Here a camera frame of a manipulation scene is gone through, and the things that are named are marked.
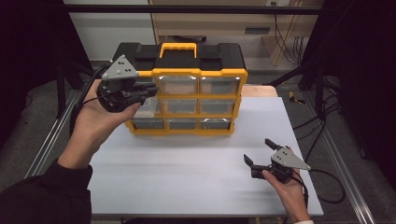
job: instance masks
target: metal rail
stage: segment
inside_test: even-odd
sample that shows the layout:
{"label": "metal rail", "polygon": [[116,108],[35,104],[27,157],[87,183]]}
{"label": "metal rail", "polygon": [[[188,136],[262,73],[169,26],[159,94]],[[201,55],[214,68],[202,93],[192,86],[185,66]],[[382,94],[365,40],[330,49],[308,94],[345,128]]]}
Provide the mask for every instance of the metal rail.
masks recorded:
{"label": "metal rail", "polygon": [[41,169],[43,168],[43,165],[44,165],[45,161],[47,160],[48,155],[52,151],[53,145],[55,144],[56,140],[58,139],[59,133],[61,132],[62,128],[64,127],[64,124],[72,111],[73,105],[76,104],[77,100],[79,99],[80,94],[81,94],[80,90],[71,90],[70,96],[68,97],[67,102],[66,102],[65,111],[53,123],[52,128],[49,131],[49,134],[47,135],[46,140],[44,140],[43,145],[41,146],[40,150],[38,151],[37,155],[35,156],[35,160],[33,161],[28,172],[26,173],[25,178],[29,177],[29,176],[40,174]]}
{"label": "metal rail", "polygon": [[[313,107],[314,97],[311,92],[307,93],[304,91],[304,98],[307,101],[309,108],[312,113],[316,115],[316,110]],[[332,164],[334,165],[335,171],[340,177],[340,181],[343,183],[343,186],[346,190],[346,194],[352,204],[353,209],[355,210],[356,216],[362,224],[375,224],[374,217],[367,206],[366,201],[364,201],[363,196],[361,195],[361,191],[359,190],[355,180],[353,179],[352,174],[349,172],[346,163],[344,162],[339,150],[332,140],[332,136],[329,133],[329,130],[326,127],[323,130],[323,139],[325,144],[327,145],[327,151],[332,160]]]}
{"label": "metal rail", "polygon": [[199,14],[276,14],[321,15],[342,12],[342,8],[323,7],[243,7],[181,5],[40,5],[42,9],[85,13],[199,13]]}

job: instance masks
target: sleeve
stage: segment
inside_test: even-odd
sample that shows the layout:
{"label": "sleeve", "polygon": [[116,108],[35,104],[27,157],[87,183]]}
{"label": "sleeve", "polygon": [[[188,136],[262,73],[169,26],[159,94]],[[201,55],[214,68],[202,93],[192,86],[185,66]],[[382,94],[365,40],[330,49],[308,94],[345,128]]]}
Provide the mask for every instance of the sleeve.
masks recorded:
{"label": "sleeve", "polygon": [[296,222],[294,224],[314,224],[314,221],[307,220],[307,221]]}
{"label": "sleeve", "polygon": [[72,170],[54,161],[0,193],[0,223],[91,223],[91,177],[91,166]]}

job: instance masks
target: white wall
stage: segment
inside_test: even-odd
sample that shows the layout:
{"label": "white wall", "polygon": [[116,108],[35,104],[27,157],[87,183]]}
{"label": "white wall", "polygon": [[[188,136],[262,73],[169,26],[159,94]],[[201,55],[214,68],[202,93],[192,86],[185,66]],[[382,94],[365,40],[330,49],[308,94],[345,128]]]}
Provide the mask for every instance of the white wall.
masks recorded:
{"label": "white wall", "polygon": [[[65,4],[148,5],[148,0],[64,0]],[[121,42],[155,44],[148,13],[70,13],[91,61],[110,60]]]}

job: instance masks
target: tabletop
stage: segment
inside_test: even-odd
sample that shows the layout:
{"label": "tabletop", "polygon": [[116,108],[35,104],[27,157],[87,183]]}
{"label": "tabletop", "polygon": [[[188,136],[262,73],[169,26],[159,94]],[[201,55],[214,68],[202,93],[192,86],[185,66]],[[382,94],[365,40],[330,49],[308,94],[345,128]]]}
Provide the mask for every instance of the tabletop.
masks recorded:
{"label": "tabletop", "polygon": [[[274,90],[267,90],[274,96]],[[257,164],[270,164],[275,152],[264,144],[264,139],[269,138],[281,146],[290,146],[301,158],[289,117],[279,97],[242,94],[233,134],[148,136],[133,135],[124,125],[117,128],[91,162],[93,215],[285,215],[273,187],[265,180],[250,177],[243,155]],[[323,215],[309,173],[301,171],[301,175],[310,196],[308,213]]]}

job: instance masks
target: human hand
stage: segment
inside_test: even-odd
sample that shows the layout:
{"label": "human hand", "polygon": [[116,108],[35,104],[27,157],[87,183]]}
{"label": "human hand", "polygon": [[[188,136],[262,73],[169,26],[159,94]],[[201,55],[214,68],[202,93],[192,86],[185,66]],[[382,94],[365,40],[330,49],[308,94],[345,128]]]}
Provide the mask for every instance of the human hand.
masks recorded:
{"label": "human hand", "polygon": [[[98,79],[92,83],[85,101],[97,97],[96,89],[100,81]],[[70,169],[88,167],[93,154],[118,126],[134,117],[140,106],[140,103],[136,103],[120,113],[111,113],[98,100],[86,103],[78,114],[73,134],[58,164]]]}
{"label": "human hand", "polygon": [[[297,179],[300,179],[299,173],[299,170],[294,169],[293,176]],[[300,183],[292,179],[289,183],[282,184],[276,179],[274,175],[266,170],[262,171],[262,175],[276,190],[280,201],[289,215],[291,223],[311,219],[306,209],[303,187]]]}

